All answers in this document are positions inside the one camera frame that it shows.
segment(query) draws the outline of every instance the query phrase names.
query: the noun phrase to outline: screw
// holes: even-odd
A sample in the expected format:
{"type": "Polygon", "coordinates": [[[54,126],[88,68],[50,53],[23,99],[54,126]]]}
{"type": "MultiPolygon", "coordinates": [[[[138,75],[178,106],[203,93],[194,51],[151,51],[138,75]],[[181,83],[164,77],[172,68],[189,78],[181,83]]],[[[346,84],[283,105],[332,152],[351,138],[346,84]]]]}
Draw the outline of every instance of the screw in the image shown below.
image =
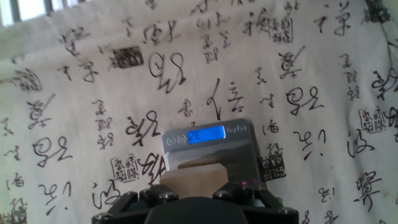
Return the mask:
{"type": "Polygon", "coordinates": [[[109,220],[113,217],[112,214],[108,213],[108,212],[101,212],[98,213],[94,216],[95,219],[101,221],[101,220],[109,220]]]}
{"type": "Polygon", "coordinates": [[[226,191],[226,190],[219,190],[219,191],[217,191],[216,193],[216,196],[218,197],[218,198],[223,198],[223,197],[226,197],[226,196],[228,196],[228,191],[226,191]]]}
{"type": "Polygon", "coordinates": [[[278,208],[278,212],[285,213],[285,214],[291,214],[291,213],[295,213],[296,210],[293,208],[289,208],[289,207],[282,207],[282,208],[278,208]]]}
{"type": "Polygon", "coordinates": [[[161,199],[168,199],[168,198],[172,198],[175,197],[177,194],[174,192],[166,192],[166,193],[162,193],[159,195],[159,198],[161,199]]]}

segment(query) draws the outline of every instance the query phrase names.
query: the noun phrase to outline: scale display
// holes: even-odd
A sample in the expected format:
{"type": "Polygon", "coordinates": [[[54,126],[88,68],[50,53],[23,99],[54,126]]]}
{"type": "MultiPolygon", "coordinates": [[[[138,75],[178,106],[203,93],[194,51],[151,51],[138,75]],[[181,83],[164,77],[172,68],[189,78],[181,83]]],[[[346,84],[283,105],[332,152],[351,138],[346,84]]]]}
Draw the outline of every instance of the scale display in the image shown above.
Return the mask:
{"type": "Polygon", "coordinates": [[[195,144],[225,138],[224,126],[199,129],[188,132],[188,142],[195,144]]]}

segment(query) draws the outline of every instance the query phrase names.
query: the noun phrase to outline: kitchen scale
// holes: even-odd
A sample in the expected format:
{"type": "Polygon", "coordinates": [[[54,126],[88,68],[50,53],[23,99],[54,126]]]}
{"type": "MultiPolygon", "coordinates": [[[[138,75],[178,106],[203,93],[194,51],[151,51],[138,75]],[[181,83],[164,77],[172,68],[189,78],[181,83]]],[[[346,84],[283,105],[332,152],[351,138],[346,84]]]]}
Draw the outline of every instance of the kitchen scale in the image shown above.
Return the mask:
{"type": "Polygon", "coordinates": [[[261,189],[259,153],[253,133],[246,119],[167,131],[162,136],[166,169],[220,163],[227,170],[229,182],[261,189]]]}

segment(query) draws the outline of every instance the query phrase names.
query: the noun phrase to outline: wooden block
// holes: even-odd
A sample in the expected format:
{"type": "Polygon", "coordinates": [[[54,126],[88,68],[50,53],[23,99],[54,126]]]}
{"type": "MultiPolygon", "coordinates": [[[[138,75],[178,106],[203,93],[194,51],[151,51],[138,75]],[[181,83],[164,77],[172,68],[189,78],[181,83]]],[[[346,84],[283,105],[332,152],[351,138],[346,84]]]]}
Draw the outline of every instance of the wooden block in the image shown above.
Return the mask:
{"type": "Polygon", "coordinates": [[[228,183],[228,175],[221,164],[189,167],[167,171],[160,178],[160,184],[168,186],[181,198],[208,197],[224,184],[228,183]]]}

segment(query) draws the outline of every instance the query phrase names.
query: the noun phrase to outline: black ink character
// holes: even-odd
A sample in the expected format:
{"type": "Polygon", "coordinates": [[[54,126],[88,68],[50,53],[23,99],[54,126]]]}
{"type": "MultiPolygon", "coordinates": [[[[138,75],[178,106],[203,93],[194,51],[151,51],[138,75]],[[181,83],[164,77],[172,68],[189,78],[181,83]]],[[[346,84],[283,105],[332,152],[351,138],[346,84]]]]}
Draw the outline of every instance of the black ink character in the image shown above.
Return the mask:
{"type": "Polygon", "coordinates": [[[150,40],[152,41],[154,46],[159,45],[160,43],[162,43],[162,41],[167,41],[167,43],[171,44],[174,39],[176,39],[177,37],[181,37],[180,34],[177,34],[177,35],[173,36],[173,30],[175,28],[175,25],[177,24],[177,21],[176,20],[172,20],[172,21],[167,21],[167,23],[169,24],[169,31],[166,33],[166,35],[163,37],[163,39],[160,40],[160,36],[163,34],[163,30],[161,28],[158,28],[157,24],[152,24],[152,25],[149,25],[149,26],[144,28],[145,41],[142,41],[142,42],[144,44],[148,43],[147,33],[150,30],[152,30],[152,34],[150,36],[150,40]]]}
{"type": "Polygon", "coordinates": [[[122,181],[122,178],[118,177],[118,178],[115,178],[115,179],[109,179],[108,180],[108,181],[111,182],[111,185],[109,186],[107,191],[102,191],[100,193],[100,195],[99,195],[99,205],[97,205],[95,203],[95,201],[96,201],[95,200],[95,193],[91,193],[91,198],[93,199],[94,207],[96,207],[97,209],[102,209],[103,197],[105,199],[105,201],[104,201],[105,205],[109,205],[109,204],[117,201],[120,198],[120,196],[121,196],[120,191],[116,188],[116,184],[115,184],[115,181],[117,181],[117,180],[122,181]]]}
{"type": "Polygon", "coordinates": [[[102,131],[105,128],[111,128],[112,118],[107,118],[106,121],[104,119],[95,120],[98,124],[98,131],[102,131]]]}
{"type": "Polygon", "coordinates": [[[11,185],[15,185],[16,187],[23,187],[24,184],[25,184],[25,182],[24,182],[24,180],[22,180],[22,176],[19,176],[18,173],[15,173],[15,179],[11,185]]]}
{"type": "Polygon", "coordinates": [[[287,15],[290,16],[290,13],[292,13],[292,5],[290,5],[290,2],[286,2],[284,6],[285,11],[287,12],[287,15]]]}
{"type": "Polygon", "coordinates": [[[228,40],[228,31],[225,32],[218,32],[219,35],[221,35],[224,38],[224,46],[223,48],[227,48],[229,47],[231,44],[227,42],[228,40]]]}
{"type": "Polygon", "coordinates": [[[141,50],[138,46],[128,47],[124,49],[117,49],[112,51],[114,57],[110,57],[111,68],[132,68],[144,64],[144,58],[142,57],[141,50]]]}
{"type": "Polygon", "coordinates": [[[213,52],[207,51],[207,52],[203,53],[203,55],[206,56],[206,63],[210,63],[210,62],[212,62],[214,60],[218,60],[217,54],[218,54],[218,48],[217,47],[215,47],[213,49],[213,52]]]}
{"type": "Polygon", "coordinates": [[[217,88],[218,88],[218,85],[219,85],[219,84],[220,84],[220,79],[217,78],[217,83],[216,83],[216,87],[214,88],[213,95],[212,95],[211,97],[209,97],[209,98],[207,99],[207,101],[206,101],[206,104],[207,104],[207,105],[210,105],[211,103],[214,104],[214,107],[215,107],[215,109],[216,109],[217,120],[220,120],[220,116],[221,116],[221,106],[220,106],[219,108],[217,108],[217,104],[216,104],[216,101],[215,101],[214,97],[215,97],[215,95],[216,95],[217,88]]]}
{"type": "Polygon", "coordinates": [[[231,16],[228,16],[227,18],[225,18],[225,20],[222,19],[221,14],[219,12],[216,12],[216,15],[217,15],[216,26],[220,26],[222,23],[227,23],[231,19],[231,16]]]}
{"type": "MultiPolygon", "coordinates": [[[[305,142],[305,143],[306,143],[306,146],[305,146],[304,148],[302,148],[302,151],[304,151],[304,149],[306,149],[307,147],[309,147],[309,146],[312,144],[312,142],[310,142],[310,143],[307,142],[307,141],[311,138],[311,132],[307,131],[307,132],[304,134],[304,138],[303,138],[303,139],[301,138],[301,135],[300,135],[299,132],[294,131],[293,134],[298,134],[298,140],[299,140],[300,142],[305,142]]],[[[320,137],[321,137],[322,134],[323,134],[323,143],[326,144],[326,132],[325,132],[324,129],[322,129],[322,130],[319,132],[318,141],[319,141],[319,139],[320,139],[320,137]]],[[[310,151],[307,155],[305,155],[304,161],[306,161],[306,160],[308,159],[308,157],[310,156],[311,153],[312,153],[312,151],[310,151]]]]}
{"type": "Polygon", "coordinates": [[[272,98],[273,98],[273,97],[274,97],[274,95],[273,95],[273,94],[270,94],[268,99],[264,97],[264,98],[260,101],[260,103],[264,102],[264,100],[270,101],[270,102],[268,103],[268,105],[269,105],[271,108],[274,108],[274,103],[273,103],[273,101],[272,101],[272,98]]]}
{"type": "MultiPolygon", "coordinates": [[[[297,2],[297,0],[295,1],[294,4],[294,10],[297,11],[299,9],[299,5],[300,3],[297,2]]],[[[286,2],[285,6],[284,6],[285,11],[287,12],[287,15],[290,16],[290,14],[292,13],[293,7],[290,4],[290,2],[286,2]]]]}
{"type": "Polygon", "coordinates": [[[353,71],[353,72],[345,72],[344,74],[347,75],[347,81],[348,81],[348,83],[350,83],[350,82],[356,82],[356,71],[353,71]]]}
{"type": "Polygon", "coordinates": [[[57,159],[58,161],[68,159],[68,158],[73,158],[73,156],[67,156],[64,157],[63,155],[67,152],[68,148],[66,147],[67,145],[67,139],[64,136],[61,136],[58,138],[58,145],[60,146],[60,149],[52,154],[51,156],[46,155],[46,153],[51,149],[51,140],[49,138],[42,138],[38,140],[35,144],[33,144],[33,151],[35,152],[36,155],[40,157],[44,157],[43,161],[40,161],[37,165],[39,167],[45,167],[47,160],[51,159],[53,156],[58,154],[60,151],[63,151],[61,156],[57,159]],[[47,145],[47,148],[42,151],[43,146],[47,145]]]}
{"type": "Polygon", "coordinates": [[[259,80],[259,81],[257,82],[257,85],[260,85],[261,83],[264,83],[264,84],[267,83],[267,81],[265,81],[263,78],[261,78],[261,73],[260,73],[261,70],[262,70],[262,68],[259,67],[259,68],[257,68],[257,70],[255,71],[256,73],[258,73],[257,79],[259,80]]]}
{"type": "Polygon", "coordinates": [[[349,6],[349,2],[348,1],[346,1],[346,4],[345,5],[343,5],[343,3],[339,3],[339,6],[340,6],[340,8],[341,8],[341,10],[340,10],[340,12],[343,12],[348,6],[349,6]]]}
{"type": "MultiPolygon", "coordinates": [[[[278,128],[278,126],[276,126],[276,122],[273,123],[272,121],[273,121],[273,120],[271,119],[271,120],[270,120],[270,123],[269,123],[269,125],[268,125],[267,130],[269,130],[269,131],[272,132],[272,133],[277,133],[277,132],[279,131],[279,128],[278,128]]],[[[265,128],[265,126],[263,125],[263,126],[262,126],[262,133],[263,133],[264,135],[266,135],[266,132],[265,132],[264,128],[265,128]]]]}
{"type": "Polygon", "coordinates": [[[328,18],[326,16],[322,16],[321,18],[315,19],[313,21],[313,23],[318,23],[319,31],[321,32],[321,34],[322,34],[322,25],[327,19],[328,18]]]}
{"type": "Polygon", "coordinates": [[[79,67],[84,68],[85,70],[88,70],[88,73],[83,77],[83,80],[86,82],[90,82],[90,83],[94,83],[95,79],[94,79],[94,75],[98,75],[99,73],[96,71],[93,71],[91,68],[93,67],[94,63],[93,62],[81,62],[81,64],[79,64],[79,67]]]}
{"type": "Polygon", "coordinates": [[[354,98],[359,99],[359,86],[356,86],[354,90],[351,89],[351,87],[348,87],[348,93],[347,95],[350,97],[350,101],[352,101],[354,98]]]}
{"type": "Polygon", "coordinates": [[[242,0],[238,0],[238,6],[243,6],[242,0]]]}
{"type": "Polygon", "coordinates": [[[159,78],[159,86],[158,86],[157,90],[161,90],[164,87],[166,87],[166,94],[169,94],[174,89],[174,87],[177,84],[178,80],[180,80],[178,84],[182,85],[187,80],[187,78],[184,77],[183,71],[182,71],[182,65],[183,65],[183,62],[184,62],[184,58],[183,58],[182,54],[180,54],[178,52],[174,52],[174,53],[172,53],[170,55],[170,61],[171,61],[172,64],[174,64],[178,68],[178,72],[177,72],[177,76],[176,76],[175,82],[174,82],[174,84],[172,86],[170,86],[170,82],[171,82],[170,78],[168,78],[166,82],[163,82],[163,73],[164,73],[164,65],[165,65],[164,57],[165,57],[164,54],[160,55],[159,53],[154,52],[154,53],[152,53],[150,55],[148,64],[149,64],[150,74],[154,78],[159,78]],[[179,57],[180,58],[180,63],[179,64],[177,64],[175,62],[175,57],[179,57]]]}
{"type": "Polygon", "coordinates": [[[396,142],[398,142],[398,108],[390,107],[390,114],[389,116],[386,115],[386,112],[383,112],[384,116],[388,119],[388,126],[397,129],[397,134],[394,136],[396,137],[396,142]]]}
{"type": "Polygon", "coordinates": [[[271,37],[273,32],[277,32],[279,30],[279,23],[277,22],[276,18],[269,19],[265,17],[267,9],[264,7],[261,9],[259,17],[257,18],[256,27],[260,26],[259,32],[262,31],[267,32],[268,36],[271,37]]]}
{"type": "Polygon", "coordinates": [[[114,178],[122,178],[123,183],[132,182],[139,179],[137,159],[134,154],[129,154],[125,164],[119,158],[111,159],[114,178]]]}
{"type": "Polygon", "coordinates": [[[102,100],[96,100],[95,102],[91,102],[91,104],[98,104],[98,111],[95,112],[95,115],[104,115],[104,113],[106,112],[106,110],[104,110],[104,104],[102,102],[102,100]]]}
{"type": "Polygon", "coordinates": [[[346,21],[349,19],[349,16],[350,16],[349,12],[346,12],[346,13],[343,13],[342,15],[335,17],[335,19],[338,20],[338,22],[340,24],[342,24],[341,27],[339,27],[335,30],[336,35],[342,37],[345,34],[346,28],[347,29],[351,28],[351,26],[346,25],[346,21]]]}
{"type": "Polygon", "coordinates": [[[148,176],[150,177],[150,182],[148,183],[150,186],[153,186],[153,183],[162,176],[162,174],[166,171],[166,166],[164,162],[163,156],[159,154],[155,156],[154,153],[150,153],[145,160],[145,163],[141,163],[141,160],[137,160],[138,164],[142,167],[142,175],[146,175],[147,172],[148,176]],[[158,169],[156,175],[154,176],[154,169],[155,166],[158,164],[158,169]]]}
{"type": "Polygon", "coordinates": [[[81,40],[88,37],[90,34],[85,33],[85,29],[82,27],[77,27],[76,29],[68,30],[65,35],[62,35],[61,39],[58,41],[65,46],[65,49],[69,51],[74,57],[80,55],[79,52],[76,51],[76,40],[81,40]]]}
{"type": "Polygon", "coordinates": [[[205,40],[205,44],[202,46],[203,49],[207,49],[207,48],[211,47],[211,45],[213,45],[213,41],[210,40],[210,35],[205,34],[201,37],[201,39],[205,40]]]}
{"type": "Polygon", "coordinates": [[[145,0],[145,5],[149,6],[152,10],[157,7],[155,0],[145,0]]]}
{"type": "Polygon", "coordinates": [[[358,111],[361,120],[361,129],[369,134],[380,133],[386,129],[386,121],[381,108],[378,106],[373,117],[364,109],[358,111]]]}
{"type": "Polygon", "coordinates": [[[280,65],[280,67],[282,68],[283,71],[285,71],[285,73],[283,73],[282,75],[280,75],[280,79],[284,79],[286,78],[286,75],[291,74],[290,76],[295,78],[297,75],[295,74],[295,72],[299,72],[302,69],[296,69],[296,70],[292,70],[290,71],[290,69],[293,67],[293,63],[296,61],[297,57],[300,55],[301,51],[305,49],[305,46],[303,45],[299,50],[297,55],[293,58],[293,54],[290,52],[287,52],[285,55],[279,54],[279,56],[282,57],[282,64],[280,65]]]}
{"type": "Polygon", "coordinates": [[[228,102],[234,102],[235,101],[235,105],[232,108],[232,112],[238,111],[238,113],[243,112],[243,106],[238,106],[239,102],[243,99],[243,96],[239,96],[238,97],[238,91],[236,91],[237,87],[234,86],[235,82],[231,82],[231,85],[233,86],[232,88],[230,88],[229,90],[231,90],[231,94],[233,94],[233,98],[229,99],[228,102]]]}
{"type": "Polygon", "coordinates": [[[312,103],[312,105],[311,105],[309,110],[317,109],[319,107],[324,107],[323,105],[315,106],[317,101],[318,101],[317,95],[318,95],[318,89],[315,86],[311,87],[311,89],[310,89],[310,96],[311,96],[310,100],[308,100],[306,103],[300,105],[297,102],[299,102],[303,98],[303,90],[300,87],[297,87],[297,88],[294,88],[293,90],[290,90],[288,93],[286,93],[287,102],[290,103],[291,105],[296,106],[296,109],[292,110],[290,113],[292,115],[294,115],[294,116],[297,116],[297,113],[299,113],[299,109],[301,107],[309,104],[312,100],[314,100],[314,101],[313,101],[313,103],[312,103]]]}
{"type": "Polygon", "coordinates": [[[19,88],[27,93],[42,91],[42,84],[39,78],[33,73],[31,69],[25,68],[27,72],[15,71],[17,78],[13,80],[19,81],[19,88]]]}
{"type": "Polygon", "coordinates": [[[197,27],[201,30],[205,30],[205,28],[207,27],[207,29],[210,29],[211,23],[210,20],[207,20],[207,24],[205,24],[205,22],[201,22],[200,19],[197,20],[197,27]]]}
{"type": "Polygon", "coordinates": [[[301,224],[309,224],[310,223],[310,219],[308,218],[309,213],[310,212],[308,210],[305,212],[304,220],[301,222],[301,224]]]}
{"type": "Polygon", "coordinates": [[[242,6],[243,5],[243,3],[242,3],[242,0],[238,0],[238,5],[239,6],[242,6]]]}
{"type": "Polygon", "coordinates": [[[156,111],[148,111],[147,115],[146,115],[147,119],[149,121],[151,121],[151,124],[149,125],[149,127],[147,128],[146,132],[144,134],[141,134],[141,128],[142,125],[145,122],[145,119],[143,118],[141,120],[141,124],[138,126],[131,117],[128,117],[127,119],[130,121],[131,126],[128,126],[126,128],[126,134],[128,135],[132,135],[132,134],[136,134],[136,138],[139,138],[137,141],[135,141],[132,146],[135,146],[137,143],[139,143],[139,145],[142,147],[144,146],[144,144],[142,143],[142,139],[147,135],[147,133],[149,132],[149,130],[151,129],[151,127],[155,124],[154,130],[152,132],[152,137],[158,136],[160,135],[160,133],[156,132],[156,128],[157,128],[157,113],[156,111]]]}
{"type": "Polygon", "coordinates": [[[368,199],[369,203],[370,203],[370,207],[368,209],[368,213],[371,211],[372,206],[373,206],[373,201],[372,201],[371,195],[380,192],[380,190],[372,192],[373,191],[372,190],[372,184],[377,182],[377,181],[382,180],[381,178],[373,180],[373,178],[375,176],[376,176],[376,171],[372,171],[370,173],[365,172],[362,175],[362,177],[360,177],[358,179],[358,181],[355,182],[356,183],[356,188],[357,188],[358,191],[359,190],[361,191],[362,196],[360,196],[360,198],[358,198],[358,199],[355,199],[354,202],[358,202],[358,201],[362,200],[363,205],[365,205],[366,204],[366,199],[368,199]]]}
{"type": "Polygon", "coordinates": [[[8,136],[8,134],[12,134],[12,135],[14,135],[14,133],[10,130],[10,129],[8,129],[8,118],[4,118],[4,120],[3,121],[1,121],[1,124],[4,124],[5,125],[5,127],[4,127],[4,130],[6,131],[5,133],[4,133],[4,136],[5,137],[7,137],[8,136]]]}
{"type": "MultiPolygon", "coordinates": [[[[398,73],[393,68],[390,68],[389,75],[387,76],[387,80],[385,81],[383,78],[381,78],[381,76],[377,71],[374,71],[373,74],[377,75],[378,80],[372,82],[372,88],[373,89],[378,88],[379,92],[381,93],[380,95],[377,96],[377,98],[378,99],[381,98],[381,100],[384,100],[384,94],[390,89],[392,89],[394,85],[398,82],[398,73]]],[[[393,92],[395,93],[396,91],[398,91],[398,85],[396,86],[393,92]]]]}
{"type": "Polygon", "coordinates": [[[199,10],[201,14],[207,12],[208,9],[208,2],[211,0],[202,0],[201,2],[199,2],[199,4],[197,4],[193,9],[191,9],[191,12],[189,13],[189,16],[194,15],[194,13],[199,10]]]}
{"type": "Polygon", "coordinates": [[[328,211],[324,218],[328,218],[329,220],[325,224],[333,224],[338,217],[339,217],[339,215],[336,217],[333,217],[333,212],[328,211]]]}
{"type": "Polygon", "coordinates": [[[188,108],[192,105],[191,102],[187,99],[185,99],[185,101],[182,103],[182,108],[177,111],[178,113],[181,113],[184,111],[184,115],[186,118],[189,118],[189,116],[191,116],[191,113],[193,112],[192,110],[189,110],[188,108]]]}
{"type": "Polygon", "coordinates": [[[18,152],[18,150],[19,150],[19,146],[15,146],[15,149],[14,149],[13,151],[8,150],[8,152],[5,153],[4,156],[8,156],[8,154],[11,152],[11,153],[14,154],[14,159],[15,159],[16,161],[19,161],[20,158],[19,158],[19,152],[18,152]]]}
{"type": "Polygon", "coordinates": [[[293,42],[293,19],[289,16],[285,16],[280,21],[280,32],[277,30],[276,19],[273,19],[272,30],[275,31],[272,35],[272,40],[274,43],[278,44],[289,44],[293,42]]]}
{"type": "Polygon", "coordinates": [[[70,66],[64,65],[64,66],[62,66],[60,68],[57,68],[57,71],[59,71],[59,72],[62,71],[64,75],[67,75],[69,81],[72,81],[72,79],[70,78],[70,75],[68,73],[69,68],[70,68],[70,66]]]}
{"type": "Polygon", "coordinates": [[[268,155],[259,158],[260,171],[263,181],[274,180],[286,177],[285,164],[282,157],[282,148],[278,144],[269,144],[266,149],[269,149],[268,155]]]}
{"type": "Polygon", "coordinates": [[[322,195],[322,196],[321,196],[321,197],[322,197],[322,200],[321,200],[322,203],[327,202],[326,197],[327,197],[328,195],[330,195],[329,190],[330,190],[330,189],[324,189],[324,188],[321,188],[321,189],[318,190],[318,193],[319,193],[320,195],[322,195]]]}
{"type": "Polygon", "coordinates": [[[125,18],[125,19],[122,19],[122,23],[125,23],[125,24],[127,24],[127,28],[126,28],[126,31],[127,31],[127,36],[128,37],[131,37],[131,34],[132,34],[132,32],[130,31],[130,28],[134,28],[134,25],[131,23],[131,20],[132,20],[132,17],[131,16],[127,16],[127,18],[125,18]]]}
{"type": "Polygon", "coordinates": [[[45,104],[43,104],[40,100],[37,100],[35,103],[29,103],[27,104],[30,106],[30,119],[33,121],[32,124],[28,125],[29,130],[33,129],[36,124],[39,124],[40,127],[44,128],[46,124],[44,123],[45,121],[51,120],[51,118],[45,118],[42,120],[39,120],[42,115],[44,110],[48,107],[50,104],[51,100],[55,97],[55,93],[53,93],[50,98],[47,100],[45,104]]]}
{"type": "Polygon", "coordinates": [[[97,144],[102,145],[102,147],[100,148],[100,150],[105,150],[105,147],[107,145],[113,146],[113,133],[108,133],[108,135],[105,138],[102,138],[102,135],[98,135],[99,136],[99,140],[97,142],[97,144]]]}
{"type": "MultiPolygon", "coordinates": [[[[49,195],[50,198],[51,198],[51,199],[45,204],[46,206],[47,206],[50,202],[52,202],[53,200],[55,200],[55,199],[58,197],[58,196],[54,196],[54,195],[53,195],[53,194],[55,193],[55,191],[57,191],[57,185],[56,185],[56,184],[53,184],[53,185],[51,186],[51,188],[49,189],[49,191],[47,191],[45,185],[43,185],[43,184],[40,184],[39,187],[43,187],[43,188],[44,188],[44,195],[46,195],[46,196],[49,195]]],[[[71,194],[71,191],[72,191],[72,185],[71,185],[71,183],[70,183],[69,181],[65,184],[65,187],[63,188],[62,195],[65,193],[65,190],[66,190],[67,188],[69,188],[69,194],[68,194],[68,196],[70,197],[70,194],[71,194]]],[[[56,207],[56,205],[54,205],[52,208],[50,208],[50,209],[47,211],[47,213],[46,213],[45,215],[46,215],[46,216],[49,216],[49,215],[51,214],[52,210],[53,210],[55,207],[56,207]]]]}
{"type": "Polygon", "coordinates": [[[342,54],[339,57],[344,57],[345,58],[345,64],[343,65],[343,68],[349,68],[352,65],[349,62],[349,55],[348,54],[342,54]]]}

